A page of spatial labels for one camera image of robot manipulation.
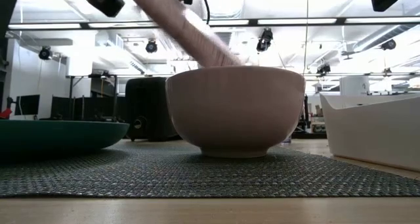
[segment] woven placemat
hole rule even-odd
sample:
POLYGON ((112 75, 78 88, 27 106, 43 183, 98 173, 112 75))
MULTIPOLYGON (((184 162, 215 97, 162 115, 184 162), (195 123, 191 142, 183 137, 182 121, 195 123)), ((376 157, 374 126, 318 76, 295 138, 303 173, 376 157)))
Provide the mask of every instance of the woven placemat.
POLYGON ((268 198, 420 196, 420 181, 278 146, 218 159, 182 141, 119 143, 95 154, 0 165, 0 197, 268 198))

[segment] red object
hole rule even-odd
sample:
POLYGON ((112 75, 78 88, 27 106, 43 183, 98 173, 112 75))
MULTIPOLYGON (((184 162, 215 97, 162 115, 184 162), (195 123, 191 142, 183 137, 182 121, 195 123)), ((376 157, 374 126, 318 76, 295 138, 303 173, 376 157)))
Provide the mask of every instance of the red object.
POLYGON ((0 113, 0 118, 7 119, 12 114, 12 110, 10 108, 6 109, 4 112, 0 113))

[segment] pink ceramic bowl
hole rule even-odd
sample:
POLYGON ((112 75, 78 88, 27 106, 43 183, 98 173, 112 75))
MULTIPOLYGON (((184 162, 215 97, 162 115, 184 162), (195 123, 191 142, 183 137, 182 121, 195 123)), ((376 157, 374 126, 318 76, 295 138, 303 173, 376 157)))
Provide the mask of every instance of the pink ceramic bowl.
POLYGON ((260 66, 212 67, 183 72, 166 83, 175 129, 204 155, 254 158, 295 129, 304 78, 260 66))

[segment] white plastic bin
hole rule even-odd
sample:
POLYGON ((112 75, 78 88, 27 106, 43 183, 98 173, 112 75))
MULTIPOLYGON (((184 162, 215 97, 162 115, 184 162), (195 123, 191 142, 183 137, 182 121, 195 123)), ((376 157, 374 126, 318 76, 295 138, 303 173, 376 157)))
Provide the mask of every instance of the white plastic bin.
POLYGON ((335 156, 420 171, 420 95, 320 95, 335 156))

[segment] black case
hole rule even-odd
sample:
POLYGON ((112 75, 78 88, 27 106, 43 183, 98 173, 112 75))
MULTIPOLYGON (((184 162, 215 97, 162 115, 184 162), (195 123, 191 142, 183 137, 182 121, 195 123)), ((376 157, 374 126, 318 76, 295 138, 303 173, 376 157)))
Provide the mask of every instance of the black case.
POLYGON ((178 134, 173 127, 166 101, 166 78, 130 79, 125 86, 128 136, 165 141, 178 134))

